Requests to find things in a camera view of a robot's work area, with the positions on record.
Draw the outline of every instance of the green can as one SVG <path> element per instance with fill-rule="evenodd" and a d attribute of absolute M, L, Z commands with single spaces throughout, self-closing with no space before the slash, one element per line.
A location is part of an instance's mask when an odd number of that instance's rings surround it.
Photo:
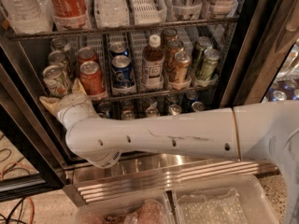
<path fill-rule="evenodd" d="M 198 39 L 195 41 L 192 51 L 192 65 L 191 69 L 196 71 L 197 68 L 199 69 L 202 66 L 204 60 L 204 51 L 206 49 L 213 48 L 213 41 L 211 38 L 207 36 L 199 36 Z"/>
<path fill-rule="evenodd" d="M 196 78 L 208 81 L 213 78 L 221 60 L 221 53 L 216 49 L 206 49 L 204 61 L 200 69 L 196 70 Z"/>

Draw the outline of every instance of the white basket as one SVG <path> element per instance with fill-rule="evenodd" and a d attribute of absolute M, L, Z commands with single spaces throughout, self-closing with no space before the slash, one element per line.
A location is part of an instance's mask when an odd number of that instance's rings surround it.
<path fill-rule="evenodd" d="M 166 21 L 164 0 L 130 0 L 135 24 L 153 24 Z"/>

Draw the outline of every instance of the plastic bottle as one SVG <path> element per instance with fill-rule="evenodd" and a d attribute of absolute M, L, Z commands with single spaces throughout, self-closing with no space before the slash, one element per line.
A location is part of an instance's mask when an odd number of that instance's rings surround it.
<path fill-rule="evenodd" d="M 142 51 L 142 82 L 148 88 L 159 87 L 162 80 L 164 53 L 161 49 L 161 38 L 158 35 L 149 37 L 149 44 Z"/>

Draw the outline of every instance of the blue can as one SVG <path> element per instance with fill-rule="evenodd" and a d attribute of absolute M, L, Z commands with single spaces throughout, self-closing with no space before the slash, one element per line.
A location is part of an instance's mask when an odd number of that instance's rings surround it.
<path fill-rule="evenodd" d="M 129 49 L 124 42 L 113 42 L 109 47 L 110 57 L 113 59 L 116 56 L 127 56 L 129 57 Z"/>
<path fill-rule="evenodd" d="M 120 55 L 112 59 L 112 79 L 113 87 L 129 88 L 133 82 L 133 69 L 131 59 Z"/>
<path fill-rule="evenodd" d="M 196 91 L 187 91 L 185 92 L 183 99 L 183 112 L 190 113 L 193 112 L 192 104 L 198 101 L 198 93 Z"/>

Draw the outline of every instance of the bottle cap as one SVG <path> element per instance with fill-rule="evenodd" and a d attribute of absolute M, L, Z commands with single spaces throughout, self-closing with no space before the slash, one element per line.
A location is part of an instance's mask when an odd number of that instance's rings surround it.
<path fill-rule="evenodd" d="M 149 37 L 149 45 L 153 48 L 158 48 L 161 45 L 161 38 L 158 35 L 151 35 Z"/>

